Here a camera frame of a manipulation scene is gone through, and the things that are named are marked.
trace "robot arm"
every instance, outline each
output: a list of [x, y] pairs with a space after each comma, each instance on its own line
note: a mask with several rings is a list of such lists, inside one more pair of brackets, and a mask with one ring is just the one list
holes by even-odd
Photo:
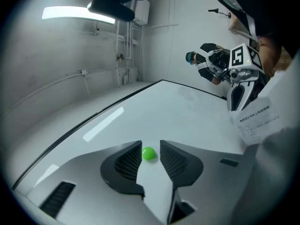
[[218, 81], [228, 80], [230, 82], [228, 69], [230, 59], [229, 50], [217, 49], [210, 51], [209, 53], [201, 50], [199, 53], [206, 58], [206, 64]]
[[227, 93], [229, 111], [241, 111], [255, 100], [266, 84], [266, 76], [259, 54], [246, 44], [230, 51], [231, 87]]

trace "fluorescent light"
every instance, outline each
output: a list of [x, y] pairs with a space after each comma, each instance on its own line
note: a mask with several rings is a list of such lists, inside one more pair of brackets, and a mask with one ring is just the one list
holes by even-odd
[[107, 127], [112, 121], [114, 121], [117, 117], [119, 117], [124, 112], [123, 107], [120, 107], [116, 111], [114, 111], [107, 118], [98, 123], [94, 128], [92, 128], [89, 132], [87, 132], [83, 139], [87, 142], [92, 140], [98, 133], [100, 133], [105, 127]]
[[115, 22], [111, 17], [89, 12], [86, 7], [56, 6], [44, 8], [42, 19], [55, 17], [86, 18], [111, 24]]

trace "white robot body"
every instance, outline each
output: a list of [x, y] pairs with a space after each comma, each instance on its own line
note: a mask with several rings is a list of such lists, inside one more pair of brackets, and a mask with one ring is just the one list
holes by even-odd
[[266, 84], [258, 52], [245, 43], [233, 48], [228, 70], [232, 84], [227, 93], [227, 107], [229, 111], [241, 111]]

